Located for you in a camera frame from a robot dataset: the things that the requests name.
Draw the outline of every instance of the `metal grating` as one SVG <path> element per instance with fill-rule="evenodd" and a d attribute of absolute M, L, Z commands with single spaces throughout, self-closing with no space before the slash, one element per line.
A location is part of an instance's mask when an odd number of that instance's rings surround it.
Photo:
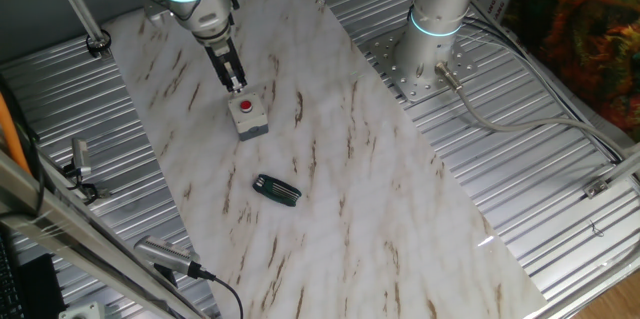
<path fill-rule="evenodd" d="M 71 137 L 88 139 L 93 172 L 85 178 L 112 196 L 91 206 L 127 243 L 154 235 L 190 247 L 151 145 L 113 59 L 93 58 L 84 38 L 0 66 L 27 120 L 41 136 L 42 150 L 58 165 L 71 159 Z M 14 235 L 19 261 L 45 253 Z M 54 258 L 67 305 L 97 300 L 123 318 L 155 318 L 113 289 Z M 198 308 L 217 310 L 204 281 L 176 277 L 180 290 Z"/>
<path fill-rule="evenodd" d="M 361 48 L 405 25 L 411 5 L 411 0 L 325 1 Z M 461 34 L 491 41 L 464 27 Z M 585 119 L 568 110 L 562 97 L 509 51 L 468 39 L 460 43 L 479 68 L 464 82 L 465 92 L 488 119 L 501 124 L 575 115 Z M 365 55 L 376 67 L 375 58 Z M 574 300 L 580 288 L 638 245 L 640 198 L 632 184 L 585 199 L 582 188 L 612 165 L 581 131 L 549 125 L 493 133 L 477 126 L 450 91 L 410 103 L 380 74 L 549 305 L 569 300 L 580 308 L 589 299 Z M 603 237 L 594 234 L 591 223 Z M 609 285 L 635 268 L 620 272 Z"/>
<path fill-rule="evenodd" d="M 325 1 L 358 45 L 403 26 L 411 3 Z M 461 44 L 479 68 L 464 83 L 465 90 L 489 119 L 508 124 L 572 115 L 545 83 L 506 50 L 468 40 Z M 375 66 L 375 58 L 368 59 Z M 112 60 L 93 59 L 83 39 L 77 39 L 2 65 L 0 72 L 9 79 L 28 119 L 42 135 L 43 149 L 57 163 L 69 161 L 72 136 L 89 139 L 95 171 L 88 180 L 113 193 L 92 210 L 119 235 L 129 243 L 153 234 L 190 246 Z M 585 283 L 638 244 L 640 206 L 630 185 L 616 187 L 595 200 L 584 199 L 581 188 L 611 165 L 582 132 L 545 126 L 519 133 L 491 133 L 477 127 L 449 91 L 410 104 L 384 73 L 381 76 L 552 304 L 572 299 Z M 604 237 L 594 235 L 591 222 Z M 43 252 L 19 236 L 15 241 L 22 261 Z M 151 317 L 59 258 L 56 269 L 68 304 L 98 300 L 125 318 Z M 215 306 L 206 283 L 186 277 L 178 280 L 181 290 L 199 307 Z M 571 305 L 579 307 L 586 299 L 580 300 Z"/>

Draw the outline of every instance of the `orange object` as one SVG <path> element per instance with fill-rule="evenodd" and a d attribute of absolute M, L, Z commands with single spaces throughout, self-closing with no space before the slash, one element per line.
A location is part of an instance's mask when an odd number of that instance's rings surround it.
<path fill-rule="evenodd" d="M 24 171 L 31 174 L 31 170 L 29 170 L 29 165 L 27 164 L 27 158 L 24 156 L 24 151 L 22 150 L 22 145 L 20 144 L 20 138 L 18 138 L 18 132 L 16 131 L 16 126 L 13 124 L 13 119 L 11 118 L 11 113 L 9 113 L 9 108 L 7 108 L 7 103 L 4 101 L 4 98 L 0 94 L 0 126 L 2 126 L 2 130 L 4 131 L 4 136 L 7 139 L 7 146 L 9 147 L 9 154 L 13 158 L 13 160 L 20 165 Z"/>

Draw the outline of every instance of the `cable connector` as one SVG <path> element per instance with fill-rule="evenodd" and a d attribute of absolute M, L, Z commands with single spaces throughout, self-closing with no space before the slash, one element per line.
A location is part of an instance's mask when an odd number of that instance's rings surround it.
<path fill-rule="evenodd" d="M 447 81 L 447 84 L 449 85 L 449 87 L 451 87 L 451 90 L 453 90 L 454 93 L 457 93 L 462 89 L 462 84 L 460 84 L 458 78 L 456 78 L 449 67 L 447 67 L 447 63 L 439 62 L 438 64 L 436 64 L 436 73 L 444 77 L 444 79 Z"/>

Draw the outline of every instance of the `colorful fabric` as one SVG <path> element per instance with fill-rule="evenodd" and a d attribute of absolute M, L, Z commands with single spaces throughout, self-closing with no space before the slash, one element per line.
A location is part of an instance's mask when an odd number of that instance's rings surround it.
<path fill-rule="evenodd" d="M 640 141 L 640 0 L 511 0 L 503 24 L 594 111 Z"/>

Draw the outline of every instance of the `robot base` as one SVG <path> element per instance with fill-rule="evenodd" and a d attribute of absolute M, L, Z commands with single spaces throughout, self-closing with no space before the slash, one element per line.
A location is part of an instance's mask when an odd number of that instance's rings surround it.
<path fill-rule="evenodd" d="M 427 68 L 425 68 L 425 75 L 415 78 L 415 75 L 407 75 L 397 66 L 394 52 L 406 29 L 407 26 L 404 26 L 370 40 L 364 44 L 363 51 L 371 52 L 375 56 L 376 62 L 380 65 L 379 71 L 387 74 L 410 102 L 417 102 L 449 86 L 442 78 L 427 74 Z M 449 63 L 449 67 L 459 80 L 468 78 L 478 71 L 475 63 L 460 44 L 455 42 L 452 50 L 453 63 Z"/>

